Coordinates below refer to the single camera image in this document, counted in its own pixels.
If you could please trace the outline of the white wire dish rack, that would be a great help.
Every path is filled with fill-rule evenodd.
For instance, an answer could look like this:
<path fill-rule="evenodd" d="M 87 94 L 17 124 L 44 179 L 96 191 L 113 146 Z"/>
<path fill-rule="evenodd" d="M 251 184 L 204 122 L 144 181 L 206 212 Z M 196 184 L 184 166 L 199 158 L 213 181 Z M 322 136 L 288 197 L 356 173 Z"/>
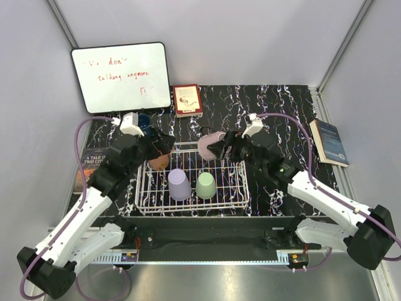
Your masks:
<path fill-rule="evenodd" d="M 168 173 L 182 169 L 190 184 L 191 195 L 185 201 L 175 201 L 168 189 Z M 202 199 L 195 191 L 196 180 L 203 172 L 209 172 L 216 181 L 213 198 Z M 196 142 L 180 142 L 174 145 L 169 156 L 169 164 L 162 171 L 143 163 L 137 172 L 135 207 L 148 216 L 185 214 L 233 214 L 250 207 L 250 193 L 247 183 L 245 162 L 213 160 L 205 161 L 199 155 Z"/>

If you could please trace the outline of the blue paperback book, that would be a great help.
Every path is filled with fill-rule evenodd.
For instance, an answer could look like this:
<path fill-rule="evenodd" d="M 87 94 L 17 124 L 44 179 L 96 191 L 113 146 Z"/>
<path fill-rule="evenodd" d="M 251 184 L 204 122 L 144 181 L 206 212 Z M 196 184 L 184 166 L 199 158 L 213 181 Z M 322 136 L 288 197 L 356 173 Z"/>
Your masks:
<path fill-rule="evenodd" d="M 310 123 L 310 129 L 320 162 L 349 166 L 338 129 L 334 125 L 315 119 Z"/>

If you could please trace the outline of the lavender plastic cup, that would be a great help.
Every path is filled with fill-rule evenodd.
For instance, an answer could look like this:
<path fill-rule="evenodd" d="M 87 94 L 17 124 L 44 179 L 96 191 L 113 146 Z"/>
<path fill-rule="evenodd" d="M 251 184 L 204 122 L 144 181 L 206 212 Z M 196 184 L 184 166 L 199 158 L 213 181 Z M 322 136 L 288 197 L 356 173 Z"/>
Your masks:
<path fill-rule="evenodd" d="M 190 182 L 182 169 L 173 169 L 168 174 L 169 194 L 174 201 L 185 201 L 191 195 Z"/>

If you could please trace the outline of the red and cream book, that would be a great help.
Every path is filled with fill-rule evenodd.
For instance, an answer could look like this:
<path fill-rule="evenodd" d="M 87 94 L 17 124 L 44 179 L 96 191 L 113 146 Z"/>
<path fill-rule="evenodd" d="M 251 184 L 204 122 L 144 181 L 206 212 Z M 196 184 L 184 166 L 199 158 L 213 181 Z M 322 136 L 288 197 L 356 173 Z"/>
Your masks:
<path fill-rule="evenodd" d="M 197 84 L 175 85 L 173 86 L 173 93 L 177 118 L 203 115 L 201 96 Z"/>

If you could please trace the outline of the light green plastic cup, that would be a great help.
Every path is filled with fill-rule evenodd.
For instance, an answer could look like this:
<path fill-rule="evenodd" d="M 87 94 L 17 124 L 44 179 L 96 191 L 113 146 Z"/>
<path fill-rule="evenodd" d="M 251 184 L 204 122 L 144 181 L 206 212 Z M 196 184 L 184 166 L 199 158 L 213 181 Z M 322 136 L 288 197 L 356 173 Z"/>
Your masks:
<path fill-rule="evenodd" d="M 216 181 L 211 173 L 202 172 L 199 174 L 195 187 L 195 191 L 199 198 L 212 198 L 216 194 L 216 189 Z"/>

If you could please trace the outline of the orange pink mug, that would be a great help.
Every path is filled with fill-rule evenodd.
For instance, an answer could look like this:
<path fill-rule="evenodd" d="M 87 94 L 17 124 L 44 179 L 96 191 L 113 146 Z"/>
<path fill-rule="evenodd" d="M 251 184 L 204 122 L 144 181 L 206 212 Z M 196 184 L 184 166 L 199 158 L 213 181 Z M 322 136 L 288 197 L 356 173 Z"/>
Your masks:
<path fill-rule="evenodd" d="M 155 171 L 163 171 L 170 164 L 170 153 L 159 152 L 159 154 L 158 158 L 148 161 L 149 166 Z"/>

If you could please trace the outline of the Tale of Two Cities book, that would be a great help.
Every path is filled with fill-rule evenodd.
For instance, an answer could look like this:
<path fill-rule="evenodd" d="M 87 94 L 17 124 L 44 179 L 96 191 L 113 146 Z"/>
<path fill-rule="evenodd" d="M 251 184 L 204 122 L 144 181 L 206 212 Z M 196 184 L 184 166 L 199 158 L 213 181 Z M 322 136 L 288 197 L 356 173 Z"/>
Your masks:
<path fill-rule="evenodd" d="M 100 167 L 100 164 L 106 157 L 108 147 L 89 148 L 83 151 L 81 157 L 81 165 L 85 174 L 85 181 L 89 180 L 90 175 Z M 81 194 L 83 192 L 83 180 L 80 170 L 78 170 L 75 184 L 73 187 L 73 194 Z"/>

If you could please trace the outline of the black marbled table mat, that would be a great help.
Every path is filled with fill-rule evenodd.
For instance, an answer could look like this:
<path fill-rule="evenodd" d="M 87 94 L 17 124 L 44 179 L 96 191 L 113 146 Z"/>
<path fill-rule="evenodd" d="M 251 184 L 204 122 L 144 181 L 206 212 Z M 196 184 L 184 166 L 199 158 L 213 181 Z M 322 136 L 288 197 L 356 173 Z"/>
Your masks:
<path fill-rule="evenodd" d="M 245 116 L 264 115 L 264 129 L 253 137 L 262 146 L 274 143 L 274 148 L 287 159 L 301 166 L 311 166 L 313 175 L 333 189 L 338 188 L 335 170 L 319 161 L 317 151 L 308 150 L 306 138 L 311 135 L 310 122 L 316 109 L 308 87 L 303 85 L 236 85 L 201 86 L 203 115 L 177 118 L 174 106 L 146 110 L 163 132 L 174 135 L 176 141 L 197 142 L 202 133 L 217 130 L 244 129 Z M 209 213 L 188 216 L 318 216 L 319 210 L 272 187 L 261 172 L 246 168 L 250 207 L 235 215 Z"/>

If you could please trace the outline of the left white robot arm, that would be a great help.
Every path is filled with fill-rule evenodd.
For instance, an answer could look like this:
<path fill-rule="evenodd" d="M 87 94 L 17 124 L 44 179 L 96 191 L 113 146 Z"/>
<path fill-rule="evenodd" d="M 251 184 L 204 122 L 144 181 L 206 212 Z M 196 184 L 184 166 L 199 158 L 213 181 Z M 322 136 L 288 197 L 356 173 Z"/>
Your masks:
<path fill-rule="evenodd" d="M 78 274 L 103 252 L 135 243 L 135 225 L 115 216 L 86 240 L 82 236 L 130 183 L 132 173 L 145 161 L 171 153 L 175 137 L 151 125 L 147 133 L 136 126 L 123 130 L 90 175 L 80 198 L 54 230 L 34 248 L 24 247 L 17 261 L 23 280 L 53 299 L 62 297 Z"/>

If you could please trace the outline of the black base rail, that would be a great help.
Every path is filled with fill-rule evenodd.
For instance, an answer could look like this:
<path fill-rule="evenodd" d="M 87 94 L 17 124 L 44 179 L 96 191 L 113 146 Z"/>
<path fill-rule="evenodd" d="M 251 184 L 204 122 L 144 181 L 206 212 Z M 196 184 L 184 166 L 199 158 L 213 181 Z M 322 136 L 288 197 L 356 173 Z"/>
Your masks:
<path fill-rule="evenodd" d="M 279 250 L 303 251 L 295 217 L 129 217 L 141 262 L 268 261 Z"/>

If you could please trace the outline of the white dry-erase board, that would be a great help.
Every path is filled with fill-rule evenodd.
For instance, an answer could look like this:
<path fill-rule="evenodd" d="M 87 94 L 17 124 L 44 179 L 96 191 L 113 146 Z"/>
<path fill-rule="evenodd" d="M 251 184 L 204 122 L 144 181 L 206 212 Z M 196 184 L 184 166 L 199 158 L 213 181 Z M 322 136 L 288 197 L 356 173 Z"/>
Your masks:
<path fill-rule="evenodd" d="M 161 42 L 71 51 L 86 111 L 100 114 L 168 107 L 170 83 Z"/>

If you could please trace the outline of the dark blue mug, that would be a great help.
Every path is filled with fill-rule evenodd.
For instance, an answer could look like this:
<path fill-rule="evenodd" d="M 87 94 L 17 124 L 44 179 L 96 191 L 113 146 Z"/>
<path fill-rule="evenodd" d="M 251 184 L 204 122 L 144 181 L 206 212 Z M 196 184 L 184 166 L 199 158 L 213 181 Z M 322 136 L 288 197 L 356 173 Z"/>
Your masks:
<path fill-rule="evenodd" d="M 150 117 L 145 114 L 138 115 L 138 127 L 146 136 L 153 136 L 152 124 L 150 122 Z"/>

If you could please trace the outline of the mauve ceramic mug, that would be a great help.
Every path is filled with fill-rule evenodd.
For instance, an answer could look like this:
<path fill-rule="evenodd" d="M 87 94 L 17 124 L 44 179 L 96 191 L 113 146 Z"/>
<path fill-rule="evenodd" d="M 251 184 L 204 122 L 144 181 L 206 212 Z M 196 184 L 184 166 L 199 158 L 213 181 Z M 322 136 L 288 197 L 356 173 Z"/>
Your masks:
<path fill-rule="evenodd" d="M 212 161 L 217 159 L 217 157 L 207 148 L 209 145 L 214 144 L 222 140 L 225 136 L 225 132 L 216 131 L 211 134 L 203 135 L 197 143 L 197 148 L 199 155 L 205 161 Z"/>

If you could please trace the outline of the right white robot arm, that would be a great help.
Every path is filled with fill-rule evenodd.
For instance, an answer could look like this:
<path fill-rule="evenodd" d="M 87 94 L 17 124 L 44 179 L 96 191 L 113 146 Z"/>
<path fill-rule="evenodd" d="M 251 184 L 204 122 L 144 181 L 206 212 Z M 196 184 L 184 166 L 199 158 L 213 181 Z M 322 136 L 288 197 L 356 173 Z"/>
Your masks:
<path fill-rule="evenodd" d="M 214 133 L 201 144 L 217 159 L 245 162 L 274 187 L 323 212 L 332 222 L 296 217 L 284 231 L 290 248 L 317 244 L 348 253 L 363 268 L 374 270 L 395 243 L 387 208 L 359 204 L 316 180 L 308 170 L 284 158 L 273 147 L 254 145 L 242 132 Z"/>

